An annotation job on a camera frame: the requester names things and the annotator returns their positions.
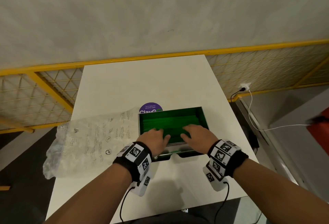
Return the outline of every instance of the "forearm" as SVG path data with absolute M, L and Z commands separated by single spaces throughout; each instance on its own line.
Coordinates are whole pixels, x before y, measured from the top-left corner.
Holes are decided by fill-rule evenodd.
M 113 164 L 61 206 L 46 224 L 109 224 L 131 183 L 131 175 Z
M 233 177 L 273 223 L 325 223 L 329 205 L 286 178 L 247 159 Z

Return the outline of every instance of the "transparent plastic bag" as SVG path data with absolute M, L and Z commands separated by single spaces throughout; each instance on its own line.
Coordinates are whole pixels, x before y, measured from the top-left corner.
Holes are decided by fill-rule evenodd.
M 67 122 L 57 127 L 56 139 L 46 153 L 43 174 L 50 179 L 100 173 L 126 144 L 137 138 L 137 107 Z

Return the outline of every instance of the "wall socket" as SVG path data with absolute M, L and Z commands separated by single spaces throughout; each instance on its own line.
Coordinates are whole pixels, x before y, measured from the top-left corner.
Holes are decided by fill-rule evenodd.
M 241 83 L 239 88 L 241 89 L 244 87 L 244 88 L 246 88 L 246 91 L 247 91 L 250 89 L 250 85 L 251 85 L 251 83 Z

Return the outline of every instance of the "white cable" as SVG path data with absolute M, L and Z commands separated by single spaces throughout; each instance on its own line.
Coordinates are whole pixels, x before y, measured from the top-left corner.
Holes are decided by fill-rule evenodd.
M 256 129 L 256 130 L 259 130 L 259 129 L 257 129 L 255 126 L 254 126 L 254 124 L 253 124 L 253 121 L 251 120 L 251 118 L 250 118 L 250 107 L 251 107 L 251 103 L 252 103 L 252 94 L 251 94 L 251 91 L 250 90 L 248 90 L 249 91 L 249 93 L 250 93 L 250 96 L 251 96 L 251 102 L 250 102 L 250 105 L 249 105 L 249 109 L 248 109 L 248 116 L 249 116 L 249 120 L 250 120 L 250 122 L 251 122 L 251 124 L 253 125 L 253 127 Z M 284 125 L 284 126 L 279 126 L 279 127 L 275 127 L 275 128 L 271 128 L 271 129 L 267 129 L 267 130 L 274 130 L 274 129 L 277 129 L 277 128 L 281 128 L 281 127 L 287 127 L 287 126 L 309 126 L 309 124 L 292 124 L 292 125 Z

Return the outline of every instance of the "circular sticker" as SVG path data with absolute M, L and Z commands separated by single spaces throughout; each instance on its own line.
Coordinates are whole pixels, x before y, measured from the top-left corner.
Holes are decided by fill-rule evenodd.
M 147 103 L 139 109 L 140 114 L 156 112 L 156 111 L 162 111 L 161 106 L 158 105 L 157 103 Z

